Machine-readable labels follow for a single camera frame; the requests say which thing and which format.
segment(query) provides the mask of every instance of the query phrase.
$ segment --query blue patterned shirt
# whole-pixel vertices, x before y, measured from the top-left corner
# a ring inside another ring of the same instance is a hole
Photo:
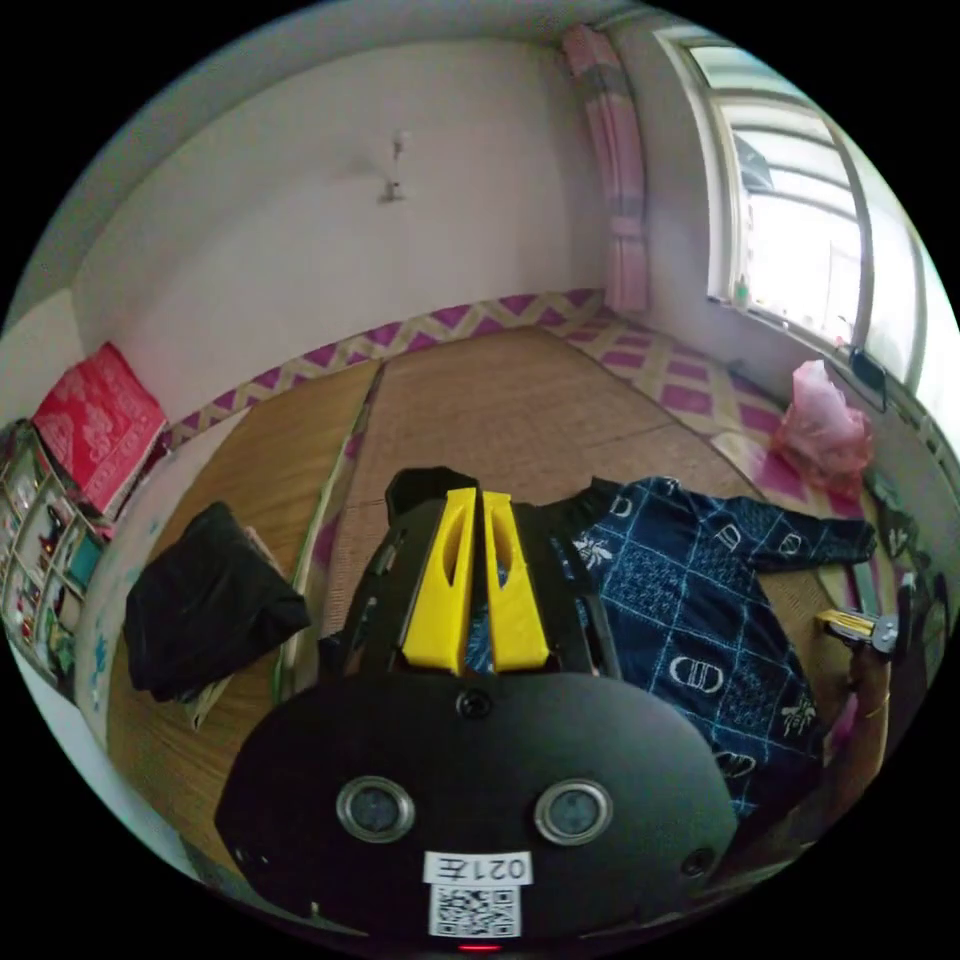
[[[623,679],[707,739],[741,822],[782,804],[823,765],[810,685],[757,574],[858,563],[875,546],[865,521],[708,497],[667,477],[620,487],[576,537]],[[472,625],[466,660],[493,669],[485,618]]]

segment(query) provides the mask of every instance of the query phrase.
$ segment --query curtain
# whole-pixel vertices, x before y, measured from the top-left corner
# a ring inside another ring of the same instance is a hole
[[[605,303],[618,313],[647,308],[643,153],[629,81],[610,41],[578,25],[563,37],[590,124],[610,215]]]

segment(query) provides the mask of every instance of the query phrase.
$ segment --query qr code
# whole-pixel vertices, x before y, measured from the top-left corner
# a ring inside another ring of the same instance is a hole
[[[520,888],[434,886],[430,897],[434,937],[519,937]]]

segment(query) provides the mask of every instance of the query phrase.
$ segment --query bamboo mat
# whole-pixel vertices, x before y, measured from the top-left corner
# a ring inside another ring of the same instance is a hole
[[[302,384],[255,406],[180,501],[151,554],[183,534],[217,500],[252,526],[292,576],[324,483],[353,427],[379,363]],[[213,824],[241,744],[272,709],[277,652],[235,674],[199,731],[175,703],[158,704],[130,685],[126,644],[110,677],[107,752],[129,784],[186,840],[236,871]]]
[[[678,479],[702,493],[756,489],[706,441],[582,353],[525,329],[387,361],[329,575],[324,633],[342,627],[363,569],[387,531],[384,491],[404,467],[447,466],[488,490],[546,503],[593,476]],[[849,655],[814,615],[831,606],[812,572],[761,578],[810,679],[821,717],[844,702]]]

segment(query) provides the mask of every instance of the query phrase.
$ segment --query pink plastic bag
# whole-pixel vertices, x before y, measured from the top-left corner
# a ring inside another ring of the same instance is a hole
[[[771,447],[811,486],[858,500],[873,433],[867,415],[847,406],[823,361],[810,360],[793,372],[793,403]]]

